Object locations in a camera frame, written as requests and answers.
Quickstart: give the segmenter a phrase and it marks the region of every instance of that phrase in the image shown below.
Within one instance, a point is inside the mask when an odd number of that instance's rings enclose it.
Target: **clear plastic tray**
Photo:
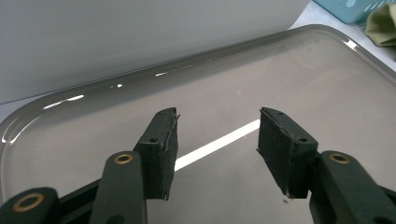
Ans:
[[[106,158],[133,149],[170,106],[181,114],[179,158],[268,106],[311,133],[319,151],[348,153],[396,189],[394,78],[347,36],[307,26],[56,92],[0,125],[2,201],[44,186],[63,196],[96,180]],[[170,200],[148,201],[148,222],[312,223],[308,200],[282,195],[250,131],[177,170]]]

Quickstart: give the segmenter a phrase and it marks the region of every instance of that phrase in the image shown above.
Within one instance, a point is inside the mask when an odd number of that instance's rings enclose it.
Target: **blue container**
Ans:
[[[344,23],[366,20],[370,12],[396,0],[314,0]]]

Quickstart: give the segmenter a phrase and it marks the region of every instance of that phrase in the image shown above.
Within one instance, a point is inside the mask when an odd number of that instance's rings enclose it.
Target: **screw hole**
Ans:
[[[340,153],[333,153],[332,155],[330,155],[330,159],[332,161],[336,161],[336,162],[342,163],[342,164],[350,163],[349,158],[344,155],[341,155]]]
[[[134,157],[132,155],[122,154],[122,155],[119,155],[118,157],[116,157],[116,159],[114,159],[114,162],[117,164],[125,164],[125,163],[130,162],[133,159],[134,159]]]
[[[389,219],[387,219],[385,217],[375,217],[374,223],[375,224],[393,224],[392,221],[390,221]]]
[[[121,215],[115,215],[114,217],[110,217],[106,224],[122,224],[124,222],[124,217]]]
[[[36,208],[44,201],[44,194],[31,193],[19,199],[13,206],[15,212],[26,212]]]
[[[149,141],[150,141],[150,143],[156,143],[158,141],[158,139],[157,138],[150,138]]]
[[[308,141],[308,139],[306,139],[306,138],[298,138],[298,140],[299,140],[300,142],[307,142],[307,141]]]

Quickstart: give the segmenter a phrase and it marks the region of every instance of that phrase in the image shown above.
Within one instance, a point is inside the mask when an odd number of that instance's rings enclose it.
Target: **green cloth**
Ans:
[[[378,46],[396,46],[396,4],[374,10],[367,19],[365,34]]]

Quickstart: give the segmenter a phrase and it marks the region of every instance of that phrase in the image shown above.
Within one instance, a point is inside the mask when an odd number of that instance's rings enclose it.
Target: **gray surface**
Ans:
[[[299,122],[320,151],[348,153],[396,189],[394,73],[351,43],[327,28],[304,28],[34,101],[0,126],[3,197],[39,186],[65,195],[88,184],[169,106],[181,114],[179,157],[258,119],[265,105]],[[308,200],[281,194],[255,151],[257,137],[177,171],[169,202],[148,202],[149,221],[311,223]]]
[[[309,0],[0,2],[0,103],[289,29]]]

